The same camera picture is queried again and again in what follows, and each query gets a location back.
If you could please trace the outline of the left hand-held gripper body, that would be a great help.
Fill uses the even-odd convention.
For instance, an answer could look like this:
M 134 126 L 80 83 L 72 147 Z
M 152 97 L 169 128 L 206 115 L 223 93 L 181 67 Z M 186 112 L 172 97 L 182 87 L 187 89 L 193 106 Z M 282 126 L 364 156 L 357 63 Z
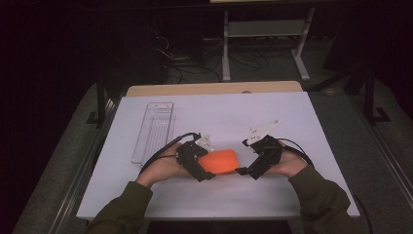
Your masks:
M 205 174 L 199 159 L 214 150 L 210 135 L 195 135 L 193 140 L 183 143 L 177 149 L 177 162 L 189 174 Z

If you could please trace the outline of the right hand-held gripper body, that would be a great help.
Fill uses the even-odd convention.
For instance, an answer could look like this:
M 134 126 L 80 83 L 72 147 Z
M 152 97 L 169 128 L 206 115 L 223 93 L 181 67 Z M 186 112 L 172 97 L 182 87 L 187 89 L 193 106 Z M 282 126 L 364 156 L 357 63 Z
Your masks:
M 253 152 L 258 155 L 257 159 L 248 168 L 257 167 L 264 175 L 273 165 L 281 159 L 282 145 L 270 133 L 280 123 L 279 120 L 252 127 L 247 136 L 251 143 Z

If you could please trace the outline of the orange phone case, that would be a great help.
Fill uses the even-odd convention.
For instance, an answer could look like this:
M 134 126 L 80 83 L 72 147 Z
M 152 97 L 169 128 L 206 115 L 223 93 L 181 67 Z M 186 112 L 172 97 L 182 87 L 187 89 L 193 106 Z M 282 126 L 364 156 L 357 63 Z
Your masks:
M 231 174 L 240 166 L 237 154 L 232 149 L 212 151 L 199 159 L 202 168 L 216 175 Z

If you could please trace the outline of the clear plastic tray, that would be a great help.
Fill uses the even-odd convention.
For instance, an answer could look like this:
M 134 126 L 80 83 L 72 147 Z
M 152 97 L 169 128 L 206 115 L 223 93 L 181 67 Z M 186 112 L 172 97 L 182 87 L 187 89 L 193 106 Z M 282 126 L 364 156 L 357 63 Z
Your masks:
M 173 102 L 149 102 L 146 106 L 139 135 L 131 158 L 133 164 L 143 166 L 173 137 Z

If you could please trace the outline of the person's right hand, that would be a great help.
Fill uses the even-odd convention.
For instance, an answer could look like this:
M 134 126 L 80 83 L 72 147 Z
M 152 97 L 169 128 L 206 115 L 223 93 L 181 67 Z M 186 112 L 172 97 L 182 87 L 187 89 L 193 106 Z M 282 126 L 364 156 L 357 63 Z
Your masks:
M 293 177 L 308 166 L 307 162 L 296 153 L 284 150 L 280 161 L 272 166 L 267 175 L 281 175 Z

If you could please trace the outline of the person's left hand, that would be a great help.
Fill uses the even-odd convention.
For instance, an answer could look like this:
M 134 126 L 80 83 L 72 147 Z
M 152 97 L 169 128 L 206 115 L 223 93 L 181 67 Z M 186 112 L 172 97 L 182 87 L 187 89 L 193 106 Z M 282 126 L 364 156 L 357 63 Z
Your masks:
M 165 150 L 160 159 L 151 163 L 142 173 L 140 173 L 135 182 L 151 188 L 155 183 L 164 181 L 177 176 L 189 176 L 190 174 L 178 164 L 176 160 L 177 148 L 180 143 L 177 143 Z

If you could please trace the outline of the black metal stand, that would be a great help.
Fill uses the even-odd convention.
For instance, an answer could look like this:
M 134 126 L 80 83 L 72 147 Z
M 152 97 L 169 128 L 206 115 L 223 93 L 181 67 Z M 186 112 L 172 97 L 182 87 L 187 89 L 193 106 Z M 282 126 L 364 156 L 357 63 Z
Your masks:
M 106 91 L 103 86 L 102 75 L 99 74 L 95 83 L 96 86 L 96 111 L 93 111 L 89 114 L 89 117 L 86 121 L 87 124 L 95 124 L 99 129 L 103 126 L 103 123 L 106 118 Z
M 391 119 L 382 107 L 374 105 L 375 95 L 375 77 L 372 66 L 368 63 L 365 66 L 365 84 L 364 84 L 364 105 L 363 113 L 370 125 L 375 126 L 377 123 L 390 122 Z

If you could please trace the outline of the white desk frame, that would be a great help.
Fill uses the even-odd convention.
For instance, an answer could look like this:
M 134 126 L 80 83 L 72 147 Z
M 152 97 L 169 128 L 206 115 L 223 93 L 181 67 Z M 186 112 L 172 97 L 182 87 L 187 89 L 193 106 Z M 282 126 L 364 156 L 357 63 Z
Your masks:
M 222 78 L 224 82 L 231 80 L 228 41 L 230 38 L 247 37 L 287 37 L 298 36 L 297 46 L 291 50 L 292 58 L 303 81 L 309 81 L 310 75 L 301 58 L 307 36 L 309 34 L 315 7 L 306 10 L 302 19 L 269 19 L 269 20 L 229 20 L 229 11 L 224 12 Z

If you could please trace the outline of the aluminium rail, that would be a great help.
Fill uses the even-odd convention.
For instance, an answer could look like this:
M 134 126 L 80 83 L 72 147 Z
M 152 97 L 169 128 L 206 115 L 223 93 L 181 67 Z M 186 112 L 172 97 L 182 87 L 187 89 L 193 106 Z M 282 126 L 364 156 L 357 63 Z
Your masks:
M 350 96 L 349 100 L 357 112 L 357 115 L 361 119 L 362 123 L 366 126 L 368 132 L 370 132 L 373 140 L 379 148 L 384 162 L 392 174 L 397 186 L 401 190 L 405 200 L 409 206 L 413 209 L 413 183 L 410 181 L 401 165 L 396 160 L 394 153 L 392 152 L 390 145 L 386 143 L 385 138 L 377 129 L 378 123 L 388 123 L 390 118 L 381 107 L 373 108 L 373 115 L 368 117 L 364 113 L 364 104 L 358 97 Z
M 87 221 L 76 216 L 105 142 L 117 100 L 84 97 L 63 134 L 53 157 L 58 202 L 47 234 L 82 233 Z

